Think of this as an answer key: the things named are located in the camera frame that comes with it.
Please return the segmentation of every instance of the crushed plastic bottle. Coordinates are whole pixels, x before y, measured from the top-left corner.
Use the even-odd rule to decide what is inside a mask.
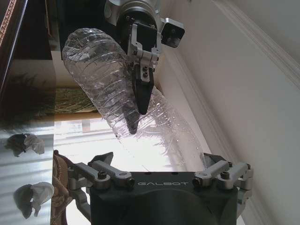
[[[109,35],[98,29],[78,29],[69,35],[62,56],[69,73],[146,171],[204,169],[199,141],[155,87],[147,114],[139,114],[128,56]]]

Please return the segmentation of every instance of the bolt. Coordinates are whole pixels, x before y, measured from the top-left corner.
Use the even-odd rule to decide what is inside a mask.
[[[99,173],[98,173],[98,179],[105,179],[106,178],[106,176],[107,176],[107,173],[105,172],[105,171],[100,171]]]
[[[193,185],[195,188],[199,188],[202,185],[202,180],[199,177],[193,179]]]
[[[229,172],[221,172],[221,178],[224,180],[228,180],[229,179]]]
[[[126,180],[126,186],[128,188],[133,188],[133,186],[135,185],[135,179],[130,177]]]

